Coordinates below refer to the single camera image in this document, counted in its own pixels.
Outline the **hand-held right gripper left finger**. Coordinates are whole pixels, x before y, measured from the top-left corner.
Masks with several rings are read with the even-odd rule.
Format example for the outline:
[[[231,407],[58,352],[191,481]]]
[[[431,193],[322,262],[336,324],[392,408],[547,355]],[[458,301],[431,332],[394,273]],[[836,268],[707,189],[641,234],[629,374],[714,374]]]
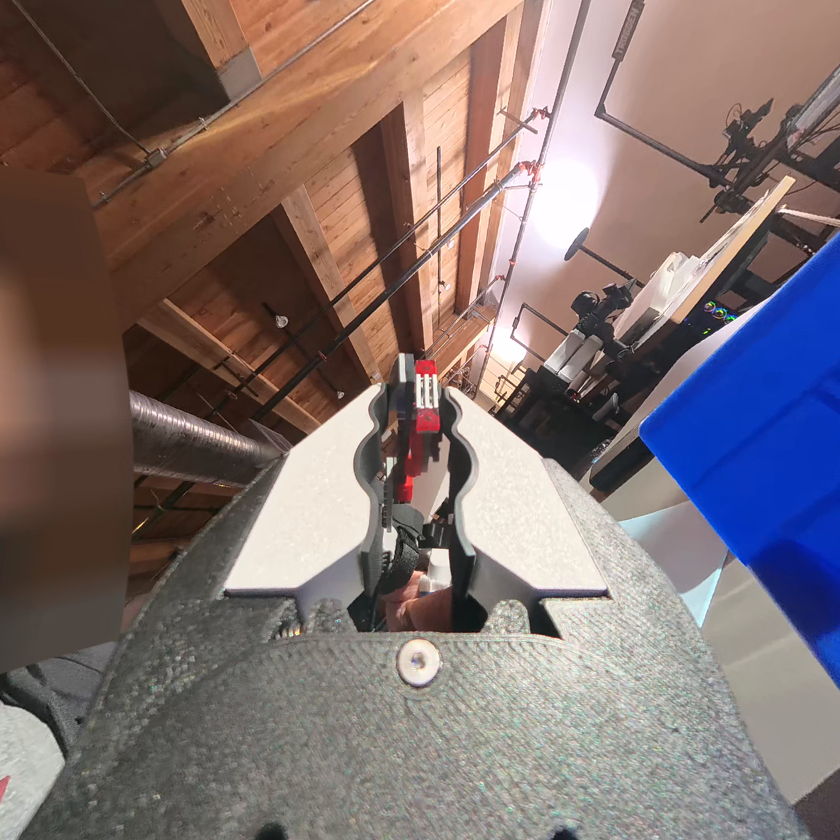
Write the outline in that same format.
[[[381,568],[382,434],[388,397],[372,385],[284,461],[227,575],[224,594],[292,598],[300,618],[349,607]]]

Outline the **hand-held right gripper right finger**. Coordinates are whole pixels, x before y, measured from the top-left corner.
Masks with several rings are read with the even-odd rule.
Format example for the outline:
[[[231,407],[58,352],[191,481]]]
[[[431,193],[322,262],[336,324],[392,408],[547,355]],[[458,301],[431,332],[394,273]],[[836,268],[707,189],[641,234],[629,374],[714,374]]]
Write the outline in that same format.
[[[453,607],[601,598],[608,588],[539,453],[453,388],[441,396]]]

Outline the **small red brick assembly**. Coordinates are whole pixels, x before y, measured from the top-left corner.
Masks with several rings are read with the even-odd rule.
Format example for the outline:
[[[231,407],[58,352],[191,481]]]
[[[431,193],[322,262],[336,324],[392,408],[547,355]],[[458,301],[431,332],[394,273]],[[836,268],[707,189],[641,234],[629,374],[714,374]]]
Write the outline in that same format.
[[[428,469],[430,460],[439,458],[442,439],[440,416],[440,384],[434,360],[414,362],[414,397],[406,408],[408,449],[404,461],[404,477],[396,498],[401,503],[413,500],[415,478]]]

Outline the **long grey black brick assembly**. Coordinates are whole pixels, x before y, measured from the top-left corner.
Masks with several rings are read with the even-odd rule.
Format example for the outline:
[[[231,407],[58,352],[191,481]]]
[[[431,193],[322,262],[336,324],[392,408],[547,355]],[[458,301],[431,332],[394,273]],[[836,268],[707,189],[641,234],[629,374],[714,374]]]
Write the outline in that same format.
[[[409,504],[413,500],[413,476],[408,461],[416,413],[416,372],[412,354],[397,356],[387,391],[388,411],[395,419],[395,443],[392,454],[385,457],[385,487],[391,503]]]

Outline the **person's left hand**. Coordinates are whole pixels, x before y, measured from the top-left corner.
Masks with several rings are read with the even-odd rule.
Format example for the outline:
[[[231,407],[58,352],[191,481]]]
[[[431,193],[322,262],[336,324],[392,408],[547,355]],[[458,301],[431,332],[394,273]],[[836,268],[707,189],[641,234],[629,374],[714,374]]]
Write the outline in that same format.
[[[425,574],[415,571],[404,587],[385,596],[385,628],[390,633],[451,633],[453,589],[422,593]]]

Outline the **black office chair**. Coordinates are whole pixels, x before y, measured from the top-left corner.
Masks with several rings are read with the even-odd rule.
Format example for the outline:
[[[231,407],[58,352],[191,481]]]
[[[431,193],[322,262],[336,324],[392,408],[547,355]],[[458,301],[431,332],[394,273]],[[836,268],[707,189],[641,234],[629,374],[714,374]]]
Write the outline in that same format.
[[[602,442],[587,413],[561,391],[555,376],[527,369],[495,418],[542,458],[572,469]]]

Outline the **light blue instruction booklet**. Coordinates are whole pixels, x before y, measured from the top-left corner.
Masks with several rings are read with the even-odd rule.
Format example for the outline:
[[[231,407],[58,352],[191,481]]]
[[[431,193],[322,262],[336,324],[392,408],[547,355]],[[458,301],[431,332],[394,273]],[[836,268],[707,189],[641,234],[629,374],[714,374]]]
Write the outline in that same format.
[[[621,521],[702,626],[729,549],[690,501]]]

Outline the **blue plastic bin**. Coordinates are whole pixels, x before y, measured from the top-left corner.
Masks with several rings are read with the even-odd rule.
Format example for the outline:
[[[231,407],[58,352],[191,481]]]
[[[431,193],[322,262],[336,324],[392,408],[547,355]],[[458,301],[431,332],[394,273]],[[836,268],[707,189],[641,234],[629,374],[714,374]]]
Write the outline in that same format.
[[[838,686],[838,236],[751,313],[639,435]]]

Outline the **thick black ceiling pipe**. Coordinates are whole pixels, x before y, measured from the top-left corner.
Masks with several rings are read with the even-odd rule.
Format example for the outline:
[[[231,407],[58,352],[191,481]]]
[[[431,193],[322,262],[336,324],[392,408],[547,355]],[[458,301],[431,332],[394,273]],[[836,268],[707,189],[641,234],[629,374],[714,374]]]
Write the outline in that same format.
[[[536,161],[521,161],[505,174],[502,178],[497,179],[488,187],[467,209],[463,212],[458,221],[438,236],[434,242],[418,257],[403,273],[382,293],[380,293],[366,308],[364,308],[357,316],[355,316],[348,326],[344,327],[338,335],[323,349],[320,350],[313,358],[308,361],[300,370],[295,373],[289,381],[284,384],[279,391],[274,394],[265,404],[263,404],[252,416],[251,420],[255,422],[262,421],[269,413],[278,407],[291,393],[303,383],[309,375],[318,371],[323,363],[347,340],[353,336],[358,329],[361,329],[366,321],[373,316],[377,310],[391,300],[409,280],[418,275],[421,268],[424,268],[433,257],[437,256],[447,245],[459,235],[475,217],[480,215],[480,212],[491,202],[503,194],[507,189],[511,188],[513,183],[520,176],[535,175],[539,165]]]

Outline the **stack of flat white boxes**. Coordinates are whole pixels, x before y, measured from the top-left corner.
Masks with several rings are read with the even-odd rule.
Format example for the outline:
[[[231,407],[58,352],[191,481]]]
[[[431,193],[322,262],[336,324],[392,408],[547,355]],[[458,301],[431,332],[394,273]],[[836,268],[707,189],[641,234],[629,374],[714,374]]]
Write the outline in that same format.
[[[671,298],[700,263],[697,256],[675,252],[651,275],[648,282],[635,291],[633,302],[614,323],[614,337],[632,343],[665,312]]]

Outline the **person's black jacket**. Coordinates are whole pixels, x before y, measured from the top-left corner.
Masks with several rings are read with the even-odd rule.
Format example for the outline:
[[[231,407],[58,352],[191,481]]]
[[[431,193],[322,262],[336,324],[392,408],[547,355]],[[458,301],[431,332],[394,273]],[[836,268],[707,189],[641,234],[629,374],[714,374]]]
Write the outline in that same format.
[[[118,644],[107,642],[1,674],[1,699],[45,723],[66,758]]]

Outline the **wooden-top background table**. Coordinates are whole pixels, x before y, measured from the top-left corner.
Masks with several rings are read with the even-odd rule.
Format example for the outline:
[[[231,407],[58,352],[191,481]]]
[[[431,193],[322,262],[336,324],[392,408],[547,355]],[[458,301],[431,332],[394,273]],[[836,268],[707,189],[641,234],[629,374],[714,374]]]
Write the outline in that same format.
[[[656,332],[680,325],[693,307],[706,300],[711,288],[723,280],[727,272],[732,273],[739,259],[748,254],[748,246],[756,245],[769,231],[770,223],[775,219],[775,208],[782,204],[794,184],[793,176],[785,176],[756,200],[703,255],[698,256],[699,265],[671,298],[665,312],[632,343],[640,345],[651,341]]]

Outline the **sprinkler pipe with red fittings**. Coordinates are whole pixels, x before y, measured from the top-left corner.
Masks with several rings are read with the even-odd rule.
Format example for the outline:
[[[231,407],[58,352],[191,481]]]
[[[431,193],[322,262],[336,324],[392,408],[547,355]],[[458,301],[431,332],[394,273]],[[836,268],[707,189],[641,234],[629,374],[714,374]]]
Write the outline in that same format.
[[[539,74],[545,42],[549,57],[556,58],[560,44],[547,36],[553,8],[577,11],[581,28],[590,2],[520,2],[471,47],[469,120],[466,166],[471,179],[465,184],[465,202],[471,204],[517,160],[522,137],[538,125],[520,126],[531,114],[531,98]],[[477,311],[486,305],[486,293],[496,263],[504,196],[497,196],[461,231],[455,309]]]

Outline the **black equipment rack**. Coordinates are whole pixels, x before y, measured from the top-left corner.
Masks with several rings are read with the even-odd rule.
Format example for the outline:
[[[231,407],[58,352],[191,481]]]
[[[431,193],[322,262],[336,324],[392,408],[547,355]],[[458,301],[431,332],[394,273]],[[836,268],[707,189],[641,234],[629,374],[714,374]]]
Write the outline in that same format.
[[[745,211],[783,175],[790,198],[838,203],[838,2],[704,2],[731,104],[701,217]]]

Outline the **silver ventilation duct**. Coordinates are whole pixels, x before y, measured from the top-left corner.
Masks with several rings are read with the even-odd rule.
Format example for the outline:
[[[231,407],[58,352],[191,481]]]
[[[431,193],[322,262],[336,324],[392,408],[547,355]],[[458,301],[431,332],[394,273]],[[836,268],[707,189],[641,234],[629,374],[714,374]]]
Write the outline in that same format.
[[[129,404],[138,476],[242,488],[291,451],[260,423],[241,434],[134,391]]]

